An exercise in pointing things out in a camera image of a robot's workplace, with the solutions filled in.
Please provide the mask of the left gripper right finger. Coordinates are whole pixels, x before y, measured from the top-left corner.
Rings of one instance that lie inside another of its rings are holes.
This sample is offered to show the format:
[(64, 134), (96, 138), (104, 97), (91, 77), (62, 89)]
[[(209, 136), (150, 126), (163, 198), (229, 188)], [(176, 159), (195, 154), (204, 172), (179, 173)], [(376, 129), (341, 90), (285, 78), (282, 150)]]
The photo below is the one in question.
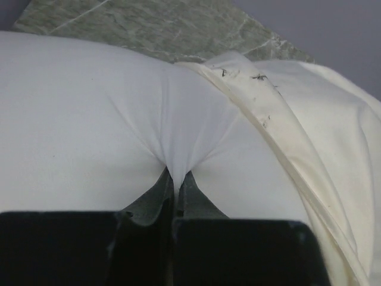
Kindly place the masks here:
[(173, 220), (174, 285), (328, 285), (317, 239), (292, 220), (231, 219), (188, 173)]

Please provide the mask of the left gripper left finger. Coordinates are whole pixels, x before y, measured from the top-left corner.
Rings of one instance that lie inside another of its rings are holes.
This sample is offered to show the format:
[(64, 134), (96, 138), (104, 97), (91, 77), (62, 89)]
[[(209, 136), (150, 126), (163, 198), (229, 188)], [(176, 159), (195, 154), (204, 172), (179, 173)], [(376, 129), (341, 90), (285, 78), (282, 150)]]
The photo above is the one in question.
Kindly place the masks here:
[(2, 285), (165, 285), (173, 181), (167, 170), (112, 212), (4, 212)]

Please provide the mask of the white pillow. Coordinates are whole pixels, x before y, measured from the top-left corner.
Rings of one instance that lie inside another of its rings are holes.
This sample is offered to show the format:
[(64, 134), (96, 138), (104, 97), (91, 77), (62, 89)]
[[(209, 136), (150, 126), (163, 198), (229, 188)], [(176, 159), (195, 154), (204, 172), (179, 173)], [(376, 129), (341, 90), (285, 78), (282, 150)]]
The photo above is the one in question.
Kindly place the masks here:
[(308, 223), (261, 134), (182, 66), (74, 39), (1, 33), (1, 210), (121, 210), (163, 170), (228, 217)]

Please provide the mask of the cream pillowcase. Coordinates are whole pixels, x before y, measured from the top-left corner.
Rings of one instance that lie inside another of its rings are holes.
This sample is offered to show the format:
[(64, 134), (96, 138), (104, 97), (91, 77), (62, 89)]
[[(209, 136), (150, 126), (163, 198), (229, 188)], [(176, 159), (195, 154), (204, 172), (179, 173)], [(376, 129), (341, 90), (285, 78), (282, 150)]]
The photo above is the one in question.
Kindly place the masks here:
[(222, 91), (293, 180), (333, 285), (380, 284), (380, 102), (330, 68), (226, 53), (187, 63)]

